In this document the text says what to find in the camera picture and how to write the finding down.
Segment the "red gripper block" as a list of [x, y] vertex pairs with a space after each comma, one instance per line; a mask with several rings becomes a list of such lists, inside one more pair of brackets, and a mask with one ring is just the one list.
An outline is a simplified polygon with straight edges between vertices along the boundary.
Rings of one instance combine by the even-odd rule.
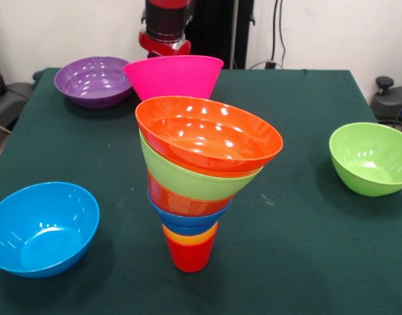
[[184, 37], [177, 42], [164, 42], [150, 37], [145, 30], [138, 36], [140, 46], [155, 56], [189, 55], [191, 43]]

